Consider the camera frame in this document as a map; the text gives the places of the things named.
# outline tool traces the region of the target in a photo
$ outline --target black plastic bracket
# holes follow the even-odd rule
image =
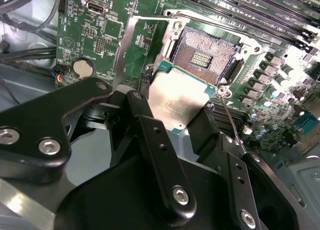
[[[88,105],[105,102],[112,88],[97,78],[89,78],[48,93],[0,113],[0,129],[14,129],[19,138],[0,144],[0,177],[33,183],[47,183],[61,177],[70,158],[70,137],[81,112]],[[44,154],[39,143],[58,142],[56,154]]]
[[[195,214],[197,203],[164,124],[153,118],[147,98],[136,91],[127,93],[124,105],[129,111],[125,119],[129,126],[123,126],[126,134],[113,149],[113,164],[128,154],[128,146],[137,138],[158,213],[172,226],[185,225]],[[177,187],[187,193],[187,204],[175,199]]]
[[[262,157],[255,155],[254,153],[247,153],[243,156],[243,160],[250,169],[250,176],[255,180],[259,187],[265,189],[270,194],[271,198],[276,199],[277,208],[284,206],[285,214],[289,214],[289,217],[282,219],[283,222],[277,223],[277,219],[273,217],[273,221],[279,229],[292,230],[319,230],[320,227],[311,219],[295,197],[290,193],[286,186],[279,180],[271,168],[265,163]],[[267,194],[263,194],[264,199],[269,199]]]

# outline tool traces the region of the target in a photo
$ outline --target motherboard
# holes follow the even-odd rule
[[[205,106],[234,137],[222,97],[246,145],[305,153],[320,142],[319,49],[320,0],[61,0],[54,70],[58,87],[147,92],[176,134]]]

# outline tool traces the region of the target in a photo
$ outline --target ram slot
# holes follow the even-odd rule
[[[313,23],[315,20],[320,19],[320,14],[316,11],[306,9],[304,6],[300,4],[293,3],[293,0],[263,0],[269,1],[271,4],[277,4],[278,7],[292,12],[293,14],[299,14],[300,17],[308,20],[310,23]]]
[[[277,38],[281,39],[281,41],[285,41],[287,44],[294,45],[296,42],[295,37],[288,37],[288,34],[280,33],[279,31],[273,30],[272,28],[266,29],[266,25],[260,25],[257,22],[250,20],[246,17],[242,16],[236,16],[235,12],[232,12],[230,10],[227,10],[225,8],[222,8],[220,6],[215,5],[212,2],[204,1],[204,0],[192,0],[196,1],[198,4],[208,7],[211,10],[214,10],[216,12],[224,13],[224,16],[228,17],[230,20],[239,20],[239,24],[243,23],[245,19],[245,23],[247,26],[255,27],[256,29],[262,30],[262,32],[265,34],[270,33],[272,36],[276,36]]]

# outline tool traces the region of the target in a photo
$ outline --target black plastic part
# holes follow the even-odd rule
[[[260,219],[270,229],[319,230],[320,227],[278,179],[270,167],[252,153],[243,156],[249,168],[254,198]]]
[[[56,213],[54,229],[226,229],[220,209],[220,176],[181,159],[179,164],[197,199],[197,211],[184,226],[171,228],[159,216],[155,208],[157,199],[147,175],[149,169],[143,157],[135,152],[120,165],[72,191]]]
[[[71,154],[72,134],[67,135],[66,126],[73,131],[84,107],[106,101],[111,92],[107,83],[89,78],[0,113],[0,128],[13,128],[20,134],[16,143],[0,144],[0,177],[34,183],[61,177]],[[38,144],[46,138],[59,142],[57,154],[39,151]]]
[[[129,91],[122,105],[126,114],[111,130],[112,142],[116,142],[111,145],[111,164],[119,164],[131,155],[133,150],[128,148],[134,145],[144,159],[158,213],[169,225],[185,225],[195,214],[197,203],[163,123],[153,118],[147,98],[139,92]],[[188,193],[187,205],[174,199],[175,187]]]

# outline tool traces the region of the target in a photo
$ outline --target cable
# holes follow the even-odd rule
[[[15,11],[32,0],[8,0],[0,4],[0,15]]]
[[[30,50],[19,51],[19,52],[11,52],[7,54],[0,54],[0,61],[11,60],[14,58],[26,57],[31,55],[43,54],[43,53],[55,53],[56,50],[57,50],[56,47],[50,47],[50,48],[37,48],[37,49],[30,49]]]
[[[30,56],[21,56],[18,58],[13,59],[6,59],[4,62],[11,62],[11,61],[29,61],[29,60],[48,60],[48,59],[55,59],[57,57],[56,53],[49,53],[49,54],[40,54],[40,55],[30,55]]]
[[[56,12],[58,11],[59,3],[60,3],[60,0],[55,0],[50,15],[48,16],[48,18],[41,25],[39,25],[39,26],[37,26],[35,28],[35,31],[42,30],[42,29],[46,28],[50,24],[52,19],[55,17]]]
[[[62,82],[62,78],[61,78],[60,74],[56,76],[56,79],[57,79],[59,82]]]
[[[22,23],[14,22],[12,19],[10,19],[10,17],[7,14],[3,14],[0,20],[9,26],[15,27],[15,28],[22,30],[22,31],[27,31],[29,33],[35,34],[35,35],[41,37],[42,39],[44,39],[52,44],[56,44],[57,41],[56,41],[55,37],[42,31],[42,29],[46,28],[50,24],[52,19],[55,17],[55,14],[56,14],[58,7],[59,7],[59,3],[60,3],[60,0],[55,0],[50,15],[42,24],[40,24],[37,27],[31,26],[31,25],[27,24],[26,22],[22,22]]]
[[[3,87],[5,88],[5,90],[8,92],[8,94],[10,95],[11,99],[17,103],[20,104],[20,102],[16,99],[15,95],[12,93],[12,91],[10,90],[10,88],[8,87],[7,82],[4,80],[4,78],[0,75],[0,83],[3,85]]]

